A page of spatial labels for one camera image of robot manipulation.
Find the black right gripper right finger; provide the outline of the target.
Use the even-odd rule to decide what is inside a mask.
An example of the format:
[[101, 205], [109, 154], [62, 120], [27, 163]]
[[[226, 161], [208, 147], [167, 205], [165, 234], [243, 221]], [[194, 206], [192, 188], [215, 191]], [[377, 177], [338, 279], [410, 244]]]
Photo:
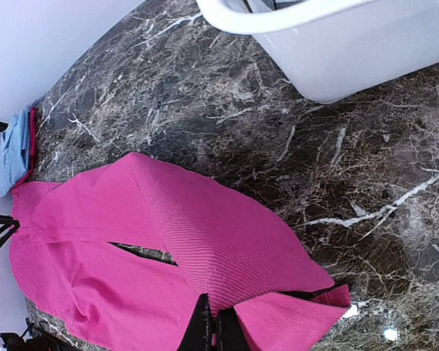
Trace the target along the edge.
[[233, 307], [219, 311], [216, 318], [216, 350], [250, 351], [250, 346], [241, 328]]

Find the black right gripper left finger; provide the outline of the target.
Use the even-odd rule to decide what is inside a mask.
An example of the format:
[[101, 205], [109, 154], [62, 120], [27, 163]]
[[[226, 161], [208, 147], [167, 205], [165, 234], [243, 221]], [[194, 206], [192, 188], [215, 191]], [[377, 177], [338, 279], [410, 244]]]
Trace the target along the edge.
[[178, 351], [212, 351], [214, 321], [207, 294], [199, 296]]

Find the pink trousers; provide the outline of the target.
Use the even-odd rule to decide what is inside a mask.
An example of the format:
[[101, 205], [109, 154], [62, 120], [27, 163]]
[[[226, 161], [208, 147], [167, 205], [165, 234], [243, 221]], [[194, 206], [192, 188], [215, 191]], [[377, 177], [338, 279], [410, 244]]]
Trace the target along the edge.
[[273, 211], [177, 165], [131, 153], [12, 197], [20, 290], [108, 350], [177, 350], [201, 295], [251, 350], [309, 350], [351, 305]]

